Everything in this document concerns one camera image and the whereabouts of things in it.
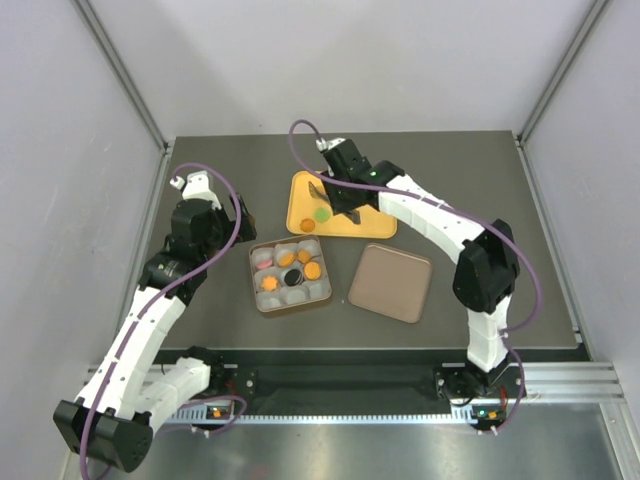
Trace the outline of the metal tongs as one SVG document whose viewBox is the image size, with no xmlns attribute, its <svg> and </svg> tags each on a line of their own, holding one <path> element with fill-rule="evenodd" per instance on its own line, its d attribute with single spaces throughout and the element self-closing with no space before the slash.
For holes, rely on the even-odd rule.
<svg viewBox="0 0 640 480">
<path fill-rule="evenodd" d="M 311 181 L 308 182 L 308 191 L 309 191 L 309 194 L 311 195 L 312 198 L 317 199 L 317 200 L 321 200 L 325 204 L 327 204 L 330 208 L 333 208 L 328 195 L 326 193 L 324 193 L 323 191 L 321 191 Z M 361 224 L 360 214 L 356 210 L 350 210 L 350 211 L 347 211 L 347 212 L 338 212 L 338 215 L 342 215 L 342 216 L 346 217 L 354 225 L 360 225 Z"/>
</svg>

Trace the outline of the green sandwich cookie bottom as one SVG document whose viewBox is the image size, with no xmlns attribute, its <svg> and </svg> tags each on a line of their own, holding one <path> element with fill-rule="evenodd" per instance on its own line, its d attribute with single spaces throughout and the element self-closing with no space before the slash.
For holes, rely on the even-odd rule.
<svg viewBox="0 0 640 480">
<path fill-rule="evenodd" d="M 325 223 L 331 218 L 331 213 L 325 208 L 317 208 L 313 213 L 314 221 Z"/>
</svg>

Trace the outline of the orange round biscuit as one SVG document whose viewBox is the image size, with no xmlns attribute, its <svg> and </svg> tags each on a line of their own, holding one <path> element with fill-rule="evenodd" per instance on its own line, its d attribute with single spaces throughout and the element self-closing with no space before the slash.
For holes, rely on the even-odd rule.
<svg viewBox="0 0 640 480">
<path fill-rule="evenodd" d="M 315 222 L 310 218 L 303 219 L 300 222 L 300 229 L 305 233 L 310 233 L 315 229 Z"/>
</svg>

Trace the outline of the gold cookie tin box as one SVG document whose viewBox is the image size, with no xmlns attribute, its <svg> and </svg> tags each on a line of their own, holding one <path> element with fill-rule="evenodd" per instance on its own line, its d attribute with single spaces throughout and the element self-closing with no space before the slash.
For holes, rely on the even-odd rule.
<svg viewBox="0 0 640 480">
<path fill-rule="evenodd" d="M 263 243 L 263 244 L 259 244 L 259 245 L 254 246 L 249 252 L 249 267 L 250 267 L 250 274 L 251 274 L 251 280 L 252 280 L 252 285 L 253 285 L 255 303 L 256 303 L 256 295 L 258 293 L 256 292 L 256 288 L 255 288 L 254 275 L 257 272 L 275 273 L 278 276 L 279 280 L 280 280 L 280 288 L 276 292 L 278 292 L 280 294 L 280 291 L 281 291 L 281 289 L 283 287 L 288 287 L 283 282 L 284 274 L 290 269 L 299 269 L 303 273 L 303 268 L 304 268 L 305 264 L 301 264 L 297 259 L 292 265 L 290 265 L 288 267 L 285 267 L 285 268 L 279 268 L 277 265 L 273 264 L 271 267 L 269 267 L 267 269 L 260 270 L 260 271 L 255 271 L 254 268 L 251 265 L 251 253 L 252 253 L 252 251 L 254 249 L 256 249 L 256 248 L 261 248 L 261 247 L 273 247 L 274 248 L 277 244 L 280 244 L 280 243 L 297 243 L 298 244 L 299 242 L 301 242 L 303 240 L 307 240 L 307 239 L 315 239 L 315 240 L 317 240 L 319 242 L 319 245 L 320 245 L 320 248 L 321 248 L 321 255 L 318 258 L 314 258 L 312 261 L 318 262 L 321 265 L 322 269 L 323 269 L 323 273 L 322 273 L 322 276 L 321 276 L 320 279 L 328 279 L 329 282 L 330 282 L 330 285 L 331 285 L 331 281 L 330 281 L 330 278 L 329 278 L 329 272 L 328 272 L 327 264 L 326 264 L 326 261 L 325 261 L 325 256 L 324 256 L 324 253 L 323 253 L 323 250 L 322 250 L 322 247 L 321 247 L 320 240 L 319 240 L 319 238 L 317 236 L 311 235 L 311 234 L 306 234 L 306 235 L 301 235 L 301 236 L 296 236 L 296 237 L 289 237 L 289 238 L 281 239 L 281 240 L 277 240 L 277 241 L 271 241 L 271 242 L 267 242 L 267 243 Z M 310 280 L 307 280 L 305 278 L 305 276 L 304 276 L 304 280 L 299 285 L 304 285 L 304 283 L 306 281 L 310 281 Z M 262 313 L 259 310 L 258 311 L 261 314 L 263 314 L 264 316 L 271 316 L 271 317 L 273 317 L 273 316 L 281 316 L 281 315 L 289 314 L 290 312 L 294 312 L 294 311 L 299 311 L 299 310 L 305 310 L 305 309 L 309 309 L 309 308 L 318 307 L 318 306 L 322 305 L 323 303 L 328 302 L 330 300 L 331 296 L 329 298 L 324 299 L 324 300 L 320 300 L 320 301 L 310 301 L 309 300 L 308 302 L 306 302 L 304 304 L 295 305 L 295 306 L 291 306 L 291 307 L 287 307 L 287 306 L 285 306 L 283 304 L 283 306 L 280 309 L 275 310 L 275 311 L 271 311 L 271 312 Z"/>
</svg>

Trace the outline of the orange swirl cookie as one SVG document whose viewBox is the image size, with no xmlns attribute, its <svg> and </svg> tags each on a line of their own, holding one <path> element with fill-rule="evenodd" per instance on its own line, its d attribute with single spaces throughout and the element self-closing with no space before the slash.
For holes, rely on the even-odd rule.
<svg viewBox="0 0 640 480">
<path fill-rule="evenodd" d="M 261 289 L 265 292 L 273 292 L 279 288 L 279 280 L 276 276 L 265 276 L 261 281 Z"/>
</svg>

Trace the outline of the gold tin lid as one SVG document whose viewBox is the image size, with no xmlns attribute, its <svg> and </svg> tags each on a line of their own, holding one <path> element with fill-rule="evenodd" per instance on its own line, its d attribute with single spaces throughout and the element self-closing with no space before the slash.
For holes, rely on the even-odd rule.
<svg viewBox="0 0 640 480">
<path fill-rule="evenodd" d="M 348 300 L 364 310 L 416 324 L 425 307 L 432 275 L 429 259 L 369 243 L 356 268 Z"/>
</svg>

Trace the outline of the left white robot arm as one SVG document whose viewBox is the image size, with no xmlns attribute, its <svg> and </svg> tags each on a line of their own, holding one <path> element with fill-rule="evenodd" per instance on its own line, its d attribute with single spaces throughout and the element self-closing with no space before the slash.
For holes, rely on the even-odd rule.
<svg viewBox="0 0 640 480">
<path fill-rule="evenodd" d="M 62 400 L 53 420 L 88 478 L 91 460 L 124 472 L 137 469 L 160 428 L 191 398 L 216 396 L 226 387 L 221 356 L 201 347 L 187 350 L 169 372 L 144 384 L 166 336 L 207 278 L 212 261 L 233 245 L 255 239 L 242 197 L 230 200 L 229 219 L 212 193 L 184 198 L 171 231 L 144 265 L 125 321 L 99 368 L 75 400 Z"/>
</svg>

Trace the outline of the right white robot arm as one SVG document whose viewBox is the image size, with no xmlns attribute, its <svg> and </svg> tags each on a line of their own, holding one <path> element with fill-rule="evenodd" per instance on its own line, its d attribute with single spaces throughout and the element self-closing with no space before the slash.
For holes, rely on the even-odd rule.
<svg viewBox="0 0 640 480">
<path fill-rule="evenodd" d="M 503 243 L 513 238 L 510 226 L 496 220 L 486 228 L 459 217 L 393 163 L 371 165 L 350 139 L 321 139 L 316 147 L 327 162 L 322 184 L 334 212 L 370 206 L 411 227 L 454 262 L 452 290 L 467 309 L 469 345 L 465 366 L 449 387 L 458 388 L 460 397 L 492 394 L 508 367 L 501 331 L 520 273 L 516 254 Z"/>
</svg>

